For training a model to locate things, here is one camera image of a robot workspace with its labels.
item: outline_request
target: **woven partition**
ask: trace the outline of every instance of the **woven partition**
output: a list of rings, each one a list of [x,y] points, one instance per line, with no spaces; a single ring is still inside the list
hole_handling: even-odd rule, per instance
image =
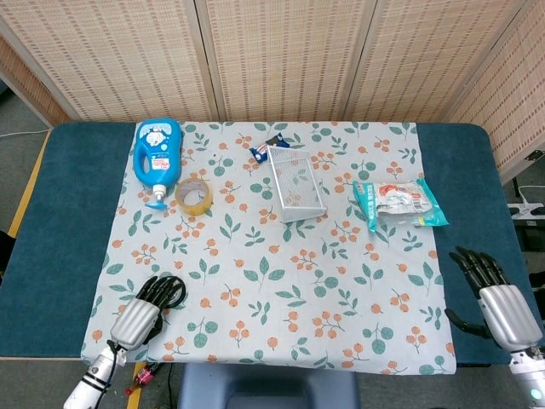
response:
[[[449,120],[483,126],[500,175],[507,178],[514,176],[506,173],[512,164],[545,142],[543,0],[526,10]]]
[[[10,87],[16,89],[19,96],[36,109],[48,124],[55,126],[70,121],[49,90],[2,37],[0,37],[0,77]]]
[[[84,120],[215,116],[181,0],[1,0],[0,12]]]
[[[437,120],[518,0],[384,0],[346,119]]]
[[[227,118],[339,119],[374,3],[206,0]]]

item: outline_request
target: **floral tablecloth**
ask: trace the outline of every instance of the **floral tablecloth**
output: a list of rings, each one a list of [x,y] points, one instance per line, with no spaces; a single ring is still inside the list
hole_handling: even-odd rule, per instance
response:
[[[452,373],[456,360],[433,230],[369,233],[353,181],[422,176],[415,124],[194,123],[181,179],[207,181],[214,203],[191,217],[145,203],[129,153],[82,358],[152,275],[175,274],[187,298],[130,360],[264,363],[387,374]],[[312,155],[326,216],[283,223],[268,163],[249,147],[282,132]]]

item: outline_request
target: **robotic hand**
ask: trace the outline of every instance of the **robotic hand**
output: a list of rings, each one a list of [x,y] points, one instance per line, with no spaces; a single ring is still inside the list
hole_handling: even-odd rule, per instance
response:
[[[186,296],[178,277],[151,277],[128,304],[110,330],[112,339],[91,364],[63,406],[96,409],[111,384],[116,366],[124,366],[128,351],[138,349],[163,329],[161,312],[176,307]]]
[[[486,326],[461,320],[451,309],[445,314],[462,331],[492,337],[511,354],[509,369],[527,396],[530,408],[545,408],[545,357],[537,343],[542,331],[520,290],[510,285],[491,256],[456,247],[452,258],[463,271],[478,300]]]

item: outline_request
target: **wire mesh container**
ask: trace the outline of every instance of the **wire mesh container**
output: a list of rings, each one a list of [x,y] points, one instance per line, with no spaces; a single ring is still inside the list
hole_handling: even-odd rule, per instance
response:
[[[268,147],[267,155],[285,222],[311,219],[327,212],[314,179],[309,152],[287,147]]]

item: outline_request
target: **stool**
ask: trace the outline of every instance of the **stool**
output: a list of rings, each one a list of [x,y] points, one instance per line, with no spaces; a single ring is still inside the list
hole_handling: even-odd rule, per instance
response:
[[[180,409],[359,409],[355,372],[288,366],[186,364]]]

